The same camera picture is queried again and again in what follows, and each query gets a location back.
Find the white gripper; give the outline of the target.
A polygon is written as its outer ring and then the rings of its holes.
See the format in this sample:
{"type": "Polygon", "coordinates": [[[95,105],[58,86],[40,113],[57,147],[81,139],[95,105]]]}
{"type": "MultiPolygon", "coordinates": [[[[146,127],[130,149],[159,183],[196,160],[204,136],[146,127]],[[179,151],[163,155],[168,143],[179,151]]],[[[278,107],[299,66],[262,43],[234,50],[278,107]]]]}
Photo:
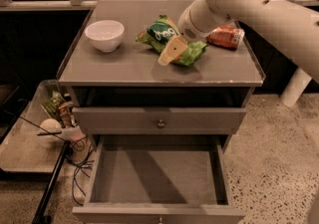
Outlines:
{"type": "Polygon", "coordinates": [[[180,15],[177,26],[181,35],[173,36],[160,53],[158,63],[167,66],[187,49],[189,41],[202,41],[217,27],[229,23],[229,16],[210,8],[206,0],[193,1],[180,15]]]}

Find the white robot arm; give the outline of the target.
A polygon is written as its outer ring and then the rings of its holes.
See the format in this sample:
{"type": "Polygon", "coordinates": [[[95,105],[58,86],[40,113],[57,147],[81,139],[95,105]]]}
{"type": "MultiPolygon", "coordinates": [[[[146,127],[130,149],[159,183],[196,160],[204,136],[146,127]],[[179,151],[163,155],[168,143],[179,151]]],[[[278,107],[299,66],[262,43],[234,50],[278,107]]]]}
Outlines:
{"type": "Polygon", "coordinates": [[[179,16],[177,28],[190,41],[204,40],[232,21],[253,29],[319,82],[319,13],[286,0],[195,0],[179,16]]]}

